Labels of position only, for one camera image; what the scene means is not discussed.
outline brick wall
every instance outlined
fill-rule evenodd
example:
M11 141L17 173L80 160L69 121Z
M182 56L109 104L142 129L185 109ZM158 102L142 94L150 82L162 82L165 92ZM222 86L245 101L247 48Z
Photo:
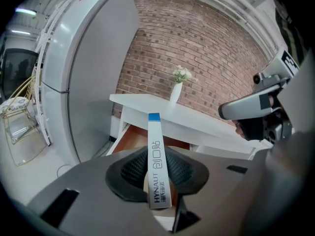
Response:
M169 99L177 65L184 82L179 104L215 118L221 103L252 92L252 76L267 60L255 41L227 16L197 0L134 0L141 25L122 68L116 93ZM122 107L113 114L120 118Z

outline ceiling light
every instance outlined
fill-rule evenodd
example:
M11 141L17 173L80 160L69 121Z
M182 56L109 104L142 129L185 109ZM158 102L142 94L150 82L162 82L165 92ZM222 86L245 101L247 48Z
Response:
M12 30L12 32L14 32L14 33L21 33L21 34L30 35L30 33L29 33L29 32L26 32L26 31Z
M22 12L22 13L26 13L26 14L30 14L30 15L36 16L36 11L27 10L27 9L23 9L23 8L16 8L15 12Z

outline refrigerator door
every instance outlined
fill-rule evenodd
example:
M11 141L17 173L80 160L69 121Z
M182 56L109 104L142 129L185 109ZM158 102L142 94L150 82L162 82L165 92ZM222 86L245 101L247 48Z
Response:
M81 39L68 96L71 134L81 162L91 159L108 142L113 107L109 95L116 91L138 26L133 0L108 0Z
M75 52L90 21L106 0L75 0L60 19L45 56L42 81L51 88L68 91Z
M74 166L79 163L79 158L69 128L67 95L42 83L42 106L49 139L64 163Z

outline white wall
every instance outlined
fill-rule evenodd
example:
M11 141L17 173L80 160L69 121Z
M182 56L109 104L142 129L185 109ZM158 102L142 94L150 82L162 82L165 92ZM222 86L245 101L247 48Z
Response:
M30 51L34 51L36 41L20 38L20 37L8 37L5 42L5 48L22 48Z

